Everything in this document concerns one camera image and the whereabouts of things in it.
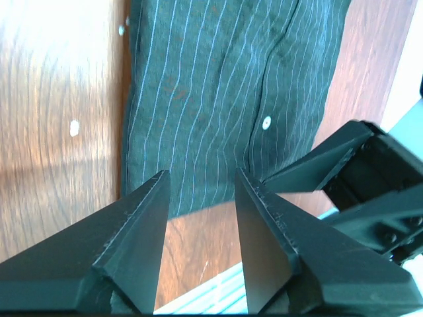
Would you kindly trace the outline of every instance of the pinstripe fabric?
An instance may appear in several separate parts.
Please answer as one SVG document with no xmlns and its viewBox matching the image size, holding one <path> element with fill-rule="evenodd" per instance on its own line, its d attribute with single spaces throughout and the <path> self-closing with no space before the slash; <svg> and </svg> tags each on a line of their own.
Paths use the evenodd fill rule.
<svg viewBox="0 0 423 317">
<path fill-rule="evenodd" d="M 132 0 L 122 193 L 170 169 L 170 217 L 310 150 L 350 0 Z M 272 118 L 262 129 L 266 116 Z"/>
</svg>

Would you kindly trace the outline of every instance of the wooden table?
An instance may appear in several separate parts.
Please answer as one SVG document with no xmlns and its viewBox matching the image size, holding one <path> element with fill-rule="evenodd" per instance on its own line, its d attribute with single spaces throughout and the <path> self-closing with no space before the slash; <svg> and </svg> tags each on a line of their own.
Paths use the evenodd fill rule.
<svg viewBox="0 0 423 317">
<path fill-rule="evenodd" d="M 353 0 L 319 144 L 380 122 L 416 0 Z M 118 199 L 129 1 L 0 1 L 0 261 Z M 71 121 L 79 122 L 72 137 Z M 318 215 L 323 195 L 291 195 Z M 235 206 L 168 223 L 156 307 L 241 261 Z"/>
</svg>

